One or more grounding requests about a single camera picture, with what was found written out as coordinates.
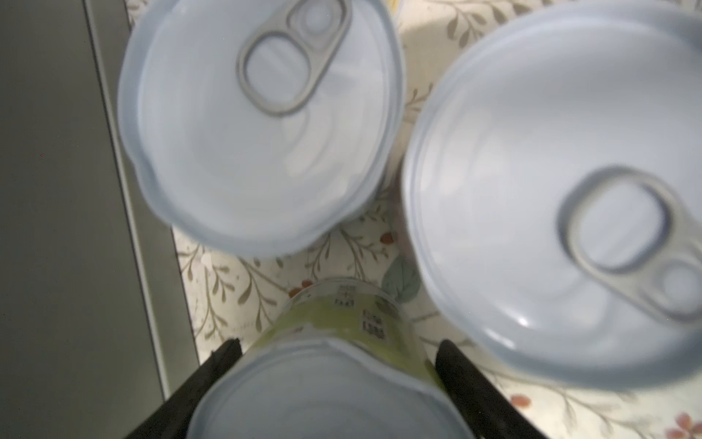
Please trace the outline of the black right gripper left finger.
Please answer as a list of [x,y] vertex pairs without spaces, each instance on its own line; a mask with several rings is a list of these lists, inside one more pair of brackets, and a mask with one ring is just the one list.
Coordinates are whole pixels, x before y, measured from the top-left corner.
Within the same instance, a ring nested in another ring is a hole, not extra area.
[[185,438],[197,405],[242,357],[237,338],[225,341],[148,419],[126,439]]

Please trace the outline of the green label food can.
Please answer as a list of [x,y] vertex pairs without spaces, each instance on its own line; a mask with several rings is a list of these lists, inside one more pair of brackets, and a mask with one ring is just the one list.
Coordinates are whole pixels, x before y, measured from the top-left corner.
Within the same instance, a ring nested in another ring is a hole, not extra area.
[[468,438],[400,305],[352,278],[311,285],[201,400],[191,438]]

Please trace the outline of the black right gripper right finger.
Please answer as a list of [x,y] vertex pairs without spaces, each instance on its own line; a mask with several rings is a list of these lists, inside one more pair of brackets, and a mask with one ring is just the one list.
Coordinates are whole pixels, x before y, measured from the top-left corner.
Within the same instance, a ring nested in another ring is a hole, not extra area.
[[435,369],[454,405],[478,438],[546,439],[451,340],[443,340]]

